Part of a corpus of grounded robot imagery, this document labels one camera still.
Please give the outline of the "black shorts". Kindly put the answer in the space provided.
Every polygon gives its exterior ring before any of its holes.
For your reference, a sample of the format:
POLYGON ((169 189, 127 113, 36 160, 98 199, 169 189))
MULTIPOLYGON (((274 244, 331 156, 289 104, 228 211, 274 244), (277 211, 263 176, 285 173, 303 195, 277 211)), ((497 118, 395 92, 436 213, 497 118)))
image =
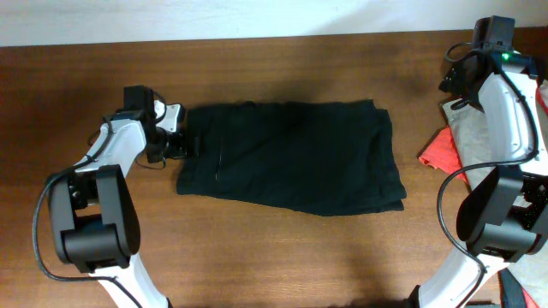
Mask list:
POLYGON ((190 110, 199 153, 177 177, 180 195, 317 216, 399 211, 407 197, 387 110, 371 100, 214 104, 190 110))

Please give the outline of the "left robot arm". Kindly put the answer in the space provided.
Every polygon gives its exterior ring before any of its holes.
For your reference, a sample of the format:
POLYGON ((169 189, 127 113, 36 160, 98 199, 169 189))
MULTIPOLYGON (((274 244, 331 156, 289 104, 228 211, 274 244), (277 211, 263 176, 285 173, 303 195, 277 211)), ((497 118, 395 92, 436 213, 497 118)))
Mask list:
POLYGON ((58 258, 81 273, 77 282, 98 282, 119 307, 171 305, 141 260, 140 223, 126 177, 150 143, 148 129, 168 145, 182 136, 185 113, 176 104, 160 115, 138 110, 104 118, 87 154, 53 175, 42 192, 58 258))

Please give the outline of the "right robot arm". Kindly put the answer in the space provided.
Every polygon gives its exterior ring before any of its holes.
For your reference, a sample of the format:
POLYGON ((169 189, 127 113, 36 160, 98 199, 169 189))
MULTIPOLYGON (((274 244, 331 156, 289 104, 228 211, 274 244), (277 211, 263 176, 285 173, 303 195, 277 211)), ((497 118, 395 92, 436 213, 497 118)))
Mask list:
POLYGON ((501 50, 471 50, 453 62, 440 84, 471 99, 485 114, 491 154, 450 174, 438 191, 439 225, 453 248, 411 307, 464 307, 494 275, 547 241, 547 149, 535 102, 534 59, 501 50), (460 174, 487 170, 462 201, 456 232, 443 214, 445 188, 460 174))

